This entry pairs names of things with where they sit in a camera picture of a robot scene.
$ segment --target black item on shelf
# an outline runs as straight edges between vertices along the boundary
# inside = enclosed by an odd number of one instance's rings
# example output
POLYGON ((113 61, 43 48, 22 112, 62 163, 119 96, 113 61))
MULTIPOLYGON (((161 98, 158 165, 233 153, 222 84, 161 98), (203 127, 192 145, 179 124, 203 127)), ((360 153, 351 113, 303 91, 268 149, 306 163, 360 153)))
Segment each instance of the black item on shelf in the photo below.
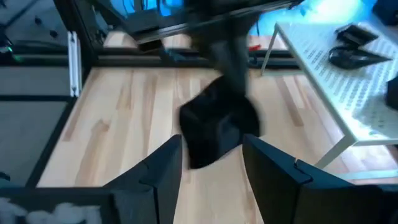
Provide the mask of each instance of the black item on shelf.
POLYGON ((353 185, 254 136, 243 158, 264 223, 398 223, 398 185, 353 185))
POLYGON ((386 26, 398 25, 398 1, 378 0, 373 6, 373 13, 386 26))
POLYGON ((398 73, 395 78, 387 82, 386 105, 398 111, 398 73))
POLYGON ((0 223, 173 223, 181 174, 175 135, 104 187, 0 189, 0 223))
POLYGON ((353 47, 364 46, 379 37, 376 34, 352 24, 341 27, 335 32, 337 33, 338 40, 353 47))
POLYGON ((388 60, 391 59, 357 49, 356 47, 339 46, 333 47, 329 51, 329 62, 336 67, 346 70, 354 70, 388 60))
POLYGON ((244 95, 234 94, 227 81, 225 76, 217 78, 180 108, 191 169, 214 163, 242 144, 244 134, 260 136, 256 109, 244 95))

